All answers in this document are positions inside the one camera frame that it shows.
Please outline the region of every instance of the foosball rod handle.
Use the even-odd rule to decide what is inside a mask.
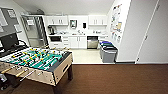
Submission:
[[[22,72],[16,74],[16,77],[19,77],[20,75],[22,75],[22,74],[25,73],[25,72],[26,72],[26,70],[23,70]]]
[[[8,71],[11,70],[11,69],[12,69],[12,68],[8,68],[8,69],[2,71],[1,74],[4,74],[4,73],[8,72]]]

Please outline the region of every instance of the poster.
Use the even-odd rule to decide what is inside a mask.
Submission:
[[[33,22],[33,20],[27,20],[27,24],[28,25],[34,25],[34,22]]]
[[[8,13],[9,13],[9,16],[11,18],[16,18],[16,14],[15,14],[15,11],[14,10],[8,10]]]

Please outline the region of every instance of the dishwasher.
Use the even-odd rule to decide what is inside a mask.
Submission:
[[[97,49],[98,36],[87,36],[87,49]]]

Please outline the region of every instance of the drawer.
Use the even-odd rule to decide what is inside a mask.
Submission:
[[[61,42],[56,42],[56,43],[49,43],[50,48],[61,48],[62,43]]]
[[[99,36],[98,40],[106,40],[106,38],[107,38],[106,36]]]
[[[63,43],[63,47],[70,48],[70,43]]]
[[[62,42],[69,42],[69,37],[62,37]]]

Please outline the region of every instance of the cabinet handle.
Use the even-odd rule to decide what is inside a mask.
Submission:
[[[54,24],[54,20],[52,19],[52,22],[53,22],[53,24]]]

